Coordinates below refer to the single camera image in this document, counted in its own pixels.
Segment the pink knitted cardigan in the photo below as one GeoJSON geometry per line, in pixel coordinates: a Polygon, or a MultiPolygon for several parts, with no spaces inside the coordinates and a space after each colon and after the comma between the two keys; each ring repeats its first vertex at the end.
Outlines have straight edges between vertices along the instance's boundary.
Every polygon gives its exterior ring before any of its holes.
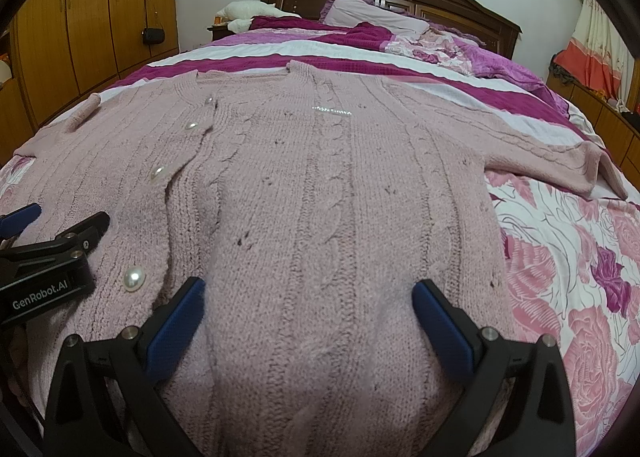
{"type": "Polygon", "coordinates": [[[93,294],[27,329],[35,404],[68,335],[115,336],[198,276],[205,315],[163,397],[206,455],[416,455],[459,390],[412,286],[431,279],[513,330],[485,172],[625,194],[593,143],[548,145],[492,111],[297,61],[91,96],[20,154],[32,165],[1,206],[40,204],[24,243],[111,217],[93,294]]]}

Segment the pink pillow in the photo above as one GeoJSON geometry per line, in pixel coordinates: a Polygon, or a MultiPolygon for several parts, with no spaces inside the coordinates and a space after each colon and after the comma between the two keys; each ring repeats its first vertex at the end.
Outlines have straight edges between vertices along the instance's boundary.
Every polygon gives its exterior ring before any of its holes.
{"type": "Polygon", "coordinates": [[[430,28],[425,20],[392,12],[366,0],[328,1],[322,9],[319,21],[327,26],[342,28],[373,24],[409,40],[419,39],[430,28]]]}

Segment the wooden wardrobe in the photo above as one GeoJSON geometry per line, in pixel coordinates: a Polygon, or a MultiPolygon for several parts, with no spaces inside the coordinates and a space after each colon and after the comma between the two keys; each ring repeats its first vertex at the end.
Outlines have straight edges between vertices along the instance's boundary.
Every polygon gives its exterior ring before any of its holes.
{"type": "Polygon", "coordinates": [[[1,159],[85,96],[177,53],[176,0],[26,0],[1,33],[1,159]],[[144,28],[165,41],[147,46],[144,28]]]}

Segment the pink floral striped bedspread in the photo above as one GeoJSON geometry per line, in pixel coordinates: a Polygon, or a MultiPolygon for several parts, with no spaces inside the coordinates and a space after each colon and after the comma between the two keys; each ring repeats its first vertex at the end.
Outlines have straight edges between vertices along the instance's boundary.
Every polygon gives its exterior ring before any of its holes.
{"type": "Polygon", "coordinates": [[[639,374],[638,195],[565,102],[258,18],[1,172],[9,393],[46,456],[589,455],[639,374]],[[520,429],[536,434],[526,443],[520,429]]]}

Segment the black bag on wardrobe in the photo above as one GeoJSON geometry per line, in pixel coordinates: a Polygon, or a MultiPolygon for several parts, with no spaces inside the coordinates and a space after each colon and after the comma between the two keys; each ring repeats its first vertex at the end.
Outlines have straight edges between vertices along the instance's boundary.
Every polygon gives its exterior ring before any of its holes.
{"type": "Polygon", "coordinates": [[[144,45],[160,45],[165,41],[165,30],[162,28],[144,28],[141,32],[144,45]]]}

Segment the white plush toy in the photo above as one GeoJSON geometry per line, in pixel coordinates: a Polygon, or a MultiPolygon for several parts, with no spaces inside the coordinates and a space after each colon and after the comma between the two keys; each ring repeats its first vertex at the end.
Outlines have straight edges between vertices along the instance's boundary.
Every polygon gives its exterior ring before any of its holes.
{"type": "Polygon", "coordinates": [[[225,24],[234,34],[247,32],[255,17],[298,17],[278,9],[274,4],[261,1],[235,1],[219,9],[214,16],[214,24],[225,24]]]}

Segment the dark wooden nightstand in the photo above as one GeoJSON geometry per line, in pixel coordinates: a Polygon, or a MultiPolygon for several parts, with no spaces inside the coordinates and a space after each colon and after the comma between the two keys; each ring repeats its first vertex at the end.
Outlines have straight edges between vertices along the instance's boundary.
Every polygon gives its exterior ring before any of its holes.
{"type": "Polygon", "coordinates": [[[213,24],[208,27],[207,30],[212,34],[212,42],[234,35],[234,32],[229,29],[228,24],[213,24]]]}

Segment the orange white curtain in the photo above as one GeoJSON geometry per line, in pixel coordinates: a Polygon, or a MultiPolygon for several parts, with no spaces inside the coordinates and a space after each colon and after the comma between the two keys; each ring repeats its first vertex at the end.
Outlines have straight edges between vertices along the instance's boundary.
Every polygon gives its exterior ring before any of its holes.
{"type": "Polygon", "coordinates": [[[552,62],[618,109],[629,109],[634,56],[596,0],[582,0],[574,32],[552,62]]]}

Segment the wooden side cabinet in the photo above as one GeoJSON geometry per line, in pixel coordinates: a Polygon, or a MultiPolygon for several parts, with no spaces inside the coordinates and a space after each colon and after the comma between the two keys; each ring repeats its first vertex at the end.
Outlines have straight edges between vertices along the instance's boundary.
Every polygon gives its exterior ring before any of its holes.
{"type": "Polygon", "coordinates": [[[639,188],[639,132],[599,95],[561,71],[549,71],[547,85],[568,99],[591,124],[627,180],[639,188]]]}

